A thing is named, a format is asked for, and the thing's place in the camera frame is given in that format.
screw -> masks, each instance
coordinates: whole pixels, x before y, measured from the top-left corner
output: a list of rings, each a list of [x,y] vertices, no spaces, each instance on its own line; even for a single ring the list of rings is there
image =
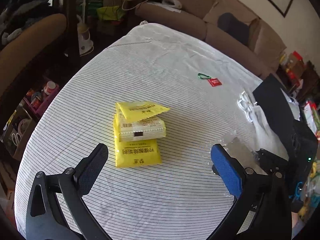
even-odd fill
[[[276,172],[276,176],[277,178],[281,179],[282,178],[282,174],[280,172]]]
[[[42,172],[42,171],[39,171],[39,172],[37,173],[36,177],[37,177],[37,178],[40,178],[40,177],[42,177],[42,174],[43,174],[43,172]]]
[[[65,174],[71,174],[73,172],[73,168],[67,168],[64,173]]]
[[[249,174],[249,175],[252,175],[252,174],[253,174],[253,169],[251,169],[251,168],[246,168],[246,169],[245,169],[245,172],[246,172],[247,174]]]

yellow green bag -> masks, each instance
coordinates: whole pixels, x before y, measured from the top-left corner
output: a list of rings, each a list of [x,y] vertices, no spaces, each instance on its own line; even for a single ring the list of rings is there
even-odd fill
[[[162,163],[156,139],[119,142],[116,116],[113,120],[117,168],[129,168]]]
[[[129,123],[147,119],[170,110],[170,108],[150,101],[116,103],[116,109],[118,114],[120,114],[120,111],[123,113]]]

snack package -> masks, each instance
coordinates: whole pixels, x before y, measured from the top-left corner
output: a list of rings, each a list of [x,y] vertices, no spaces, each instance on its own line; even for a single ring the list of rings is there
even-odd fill
[[[164,121],[153,116],[138,122],[129,123],[121,111],[115,116],[118,124],[119,142],[131,142],[139,140],[150,140],[166,136]]]
[[[170,108],[150,101],[116,103],[117,113],[123,113],[127,122],[137,122],[157,114],[169,111]]]
[[[119,142],[116,116],[113,120],[117,168],[133,168],[162,163],[156,139]]]

wall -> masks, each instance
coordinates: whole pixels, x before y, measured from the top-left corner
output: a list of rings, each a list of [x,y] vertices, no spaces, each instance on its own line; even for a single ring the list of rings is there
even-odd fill
[[[320,18],[309,0],[293,0],[284,18],[268,0],[240,0],[267,22],[287,46],[296,50],[320,74]]]

white tablecloth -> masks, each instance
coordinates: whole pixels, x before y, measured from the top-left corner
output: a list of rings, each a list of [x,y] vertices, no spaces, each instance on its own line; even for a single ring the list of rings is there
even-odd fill
[[[212,87],[204,73],[223,85]],[[232,205],[233,197],[211,171],[208,146],[236,130],[249,141],[254,127],[238,109],[244,86],[261,80],[202,41],[158,24],[141,25],[106,48],[61,90],[33,132],[20,165],[15,216],[25,234],[35,174],[75,167],[98,143],[109,159],[89,195],[94,217],[114,239],[206,239]],[[150,100],[170,107],[160,117],[167,137],[158,139],[163,163],[116,169],[115,103]],[[62,195],[65,217],[74,223]],[[252,214],[243,229],[248,227]]]

